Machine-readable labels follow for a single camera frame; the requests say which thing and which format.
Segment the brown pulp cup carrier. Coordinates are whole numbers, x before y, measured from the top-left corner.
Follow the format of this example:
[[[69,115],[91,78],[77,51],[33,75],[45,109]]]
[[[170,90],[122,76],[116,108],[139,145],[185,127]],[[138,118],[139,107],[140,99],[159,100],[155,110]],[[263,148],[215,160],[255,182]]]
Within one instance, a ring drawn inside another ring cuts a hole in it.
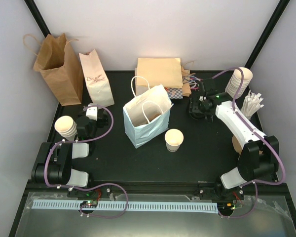
[[[147,115],[148,120],[146,120],[145,116],[142,114],[139,117],[136,117],[133,121],[133,125],[135,127],[140,125],[146,125],[149,124],[151,121],[153,121],[155,118],[157,118],[159,115],[162,115],[163,113],[161,111],[154,111],[152,113],[149,113]]]

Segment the single white paper cup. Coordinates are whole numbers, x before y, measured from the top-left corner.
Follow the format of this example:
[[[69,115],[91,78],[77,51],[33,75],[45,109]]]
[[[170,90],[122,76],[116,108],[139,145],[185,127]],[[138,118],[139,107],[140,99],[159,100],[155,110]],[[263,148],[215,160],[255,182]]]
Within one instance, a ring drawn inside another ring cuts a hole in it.
[[[184,135],[178,129],[169,129],[165,133],[166,148],[170,152],[176,152],[183,143]]]

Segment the light blue paper bag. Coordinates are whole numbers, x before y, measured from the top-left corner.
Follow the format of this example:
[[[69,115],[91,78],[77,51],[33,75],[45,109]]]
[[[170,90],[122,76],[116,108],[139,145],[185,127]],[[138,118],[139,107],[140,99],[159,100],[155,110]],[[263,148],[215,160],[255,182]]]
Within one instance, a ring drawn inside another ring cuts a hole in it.
[[[150,87],[123,107],[125,133],[137,149],[168,130],[170,111],[173,106],[163,85]]]

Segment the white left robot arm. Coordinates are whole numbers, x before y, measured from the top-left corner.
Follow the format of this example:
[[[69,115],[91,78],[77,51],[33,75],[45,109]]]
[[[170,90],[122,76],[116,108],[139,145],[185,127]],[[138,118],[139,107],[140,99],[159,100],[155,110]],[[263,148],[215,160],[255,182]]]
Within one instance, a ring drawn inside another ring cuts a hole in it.
[[[57,143],[41,144],[32,168],[34,183],[49,187],[78,187],[85,197],[95,194],[96,185],[89,174],[73,168],[72,162],[91,153],[91,143],[106,136],[113,127],[111,112],[102,106],[89,104],[76,120],[71,116],[59,117],[54,128],[63,138]]]

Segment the paper cup near left arm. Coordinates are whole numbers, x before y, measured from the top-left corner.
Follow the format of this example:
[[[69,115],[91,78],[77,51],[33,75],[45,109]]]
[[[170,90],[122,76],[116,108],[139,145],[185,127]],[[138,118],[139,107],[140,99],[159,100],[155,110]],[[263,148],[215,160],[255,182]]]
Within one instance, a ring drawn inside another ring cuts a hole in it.
[[[54,124],[55,130],[68,141],[74,141],[77,136],[77,124],[70,116],[58,118]]]

